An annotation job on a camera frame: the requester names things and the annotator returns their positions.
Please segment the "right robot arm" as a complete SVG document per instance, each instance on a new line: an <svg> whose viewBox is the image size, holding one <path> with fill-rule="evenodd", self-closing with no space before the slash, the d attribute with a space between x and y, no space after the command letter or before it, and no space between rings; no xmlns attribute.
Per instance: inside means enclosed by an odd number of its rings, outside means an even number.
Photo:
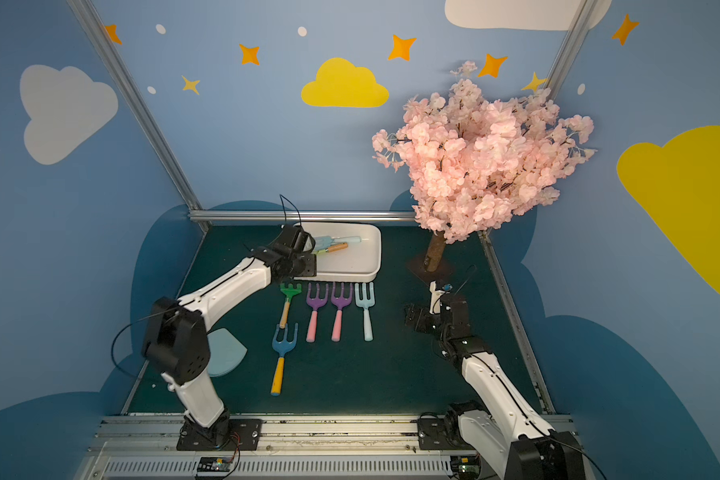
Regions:
<svg viewBox="0 0 720 480"><path fill-rule="evenodd" d="M471 330L465 298L443 293L429 307L405 307L405 324L438 340L481 402L454 404L449 440L472 447L499 479L585 479L585 454L570 431L557 431L522 396L489 346Z"/></svg>

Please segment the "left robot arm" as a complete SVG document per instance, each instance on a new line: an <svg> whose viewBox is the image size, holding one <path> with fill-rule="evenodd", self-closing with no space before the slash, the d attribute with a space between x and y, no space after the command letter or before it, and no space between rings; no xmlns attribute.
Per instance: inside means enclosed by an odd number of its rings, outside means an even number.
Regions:
<svg viewBox="0 0 720 480"><path fill-rule="evenodd" d="M185 407L185 426L209 449L232 436L229 412L208 373L209 332L235 306L274 280L311 276L311 249L271 244L253 250L235 267L178 299L162 297L152 306L141 353Z"/></svg>

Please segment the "light blue hand rake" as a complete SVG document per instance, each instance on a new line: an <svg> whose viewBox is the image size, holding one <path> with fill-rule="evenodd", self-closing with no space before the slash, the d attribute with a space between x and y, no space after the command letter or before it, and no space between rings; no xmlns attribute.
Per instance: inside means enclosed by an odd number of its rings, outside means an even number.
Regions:
<svg viewBox="0 0 720 480"><path fill-rule="evenodd" d="M356 283L354 285L355 304L363 310L363 333L364 340L371 342L373 337L370 309L375 305L374 284Z"/></svg>

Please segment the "dark blue fork yellow handle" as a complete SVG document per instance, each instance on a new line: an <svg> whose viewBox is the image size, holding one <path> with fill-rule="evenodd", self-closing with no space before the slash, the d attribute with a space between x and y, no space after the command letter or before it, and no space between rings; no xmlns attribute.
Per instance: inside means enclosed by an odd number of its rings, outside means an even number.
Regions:
<svg viewBox="0 0 720 480"><path fill-rule="evenodd" d="M298 342L299 325L293 325L293 335L291 337L288 337L289 330L289 325L286 325L283 328L276 327L272 338L272 348L278 354L277 366L270 390L270 394L272 396L279 396L282 392L285 371L285 356L295 348Z"/></svg>

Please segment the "wooden handle tool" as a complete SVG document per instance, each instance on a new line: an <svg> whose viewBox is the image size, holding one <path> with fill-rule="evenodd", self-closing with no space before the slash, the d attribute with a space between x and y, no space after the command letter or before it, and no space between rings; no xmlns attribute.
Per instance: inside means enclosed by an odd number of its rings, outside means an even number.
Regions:
<svg viewBox="0 0 720 480"><path fill-rule="evenodd" d="M328 247L326 247L324 249L317 250L316 254L321 255L321 254L327 254L327 253L334 253L334 252L338 252L341 250L345 250L348 247L349 247L349 244L347 242L336 243L336 244L329 245Z"/></svg>

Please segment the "purple fork pink handle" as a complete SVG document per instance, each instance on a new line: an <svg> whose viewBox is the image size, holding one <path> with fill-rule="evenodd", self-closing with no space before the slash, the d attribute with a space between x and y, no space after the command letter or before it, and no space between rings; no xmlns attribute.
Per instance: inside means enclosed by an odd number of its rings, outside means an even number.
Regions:
<svg viewBox="0 0 720 480"><path fill-rule="evenodd" d="M336 308L331 340L339 342L341 339L343 310L353 302L353 288L351 283L334 282L332 284L330 301Z"/></svg>
<svg viewBox="0 0 720 480"><path fill-rule="evenodd" d="M316 340L319 310L328 302L329 292L326 285L309 283L306 303L311 308L311 316L306 334L306 342L314 343Z"/></svg>

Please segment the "green rake wooden handle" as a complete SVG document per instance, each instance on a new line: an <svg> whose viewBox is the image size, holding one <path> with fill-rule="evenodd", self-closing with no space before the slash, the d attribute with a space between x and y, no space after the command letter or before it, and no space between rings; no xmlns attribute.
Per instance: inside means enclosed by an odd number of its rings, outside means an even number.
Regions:
<svg viewBox="0 0 720 480"><path fill-rule="evenodd" d="M280 321L278 324L279 328L281 330L283 330L287 326L288 315L289 315L292 299L302 292L302 286L300 283L297 283L297 284L281 283L279 285L279 288L280 288L280 291L285 295L285 302L284 302L281 318L280 318Z"/></svg>

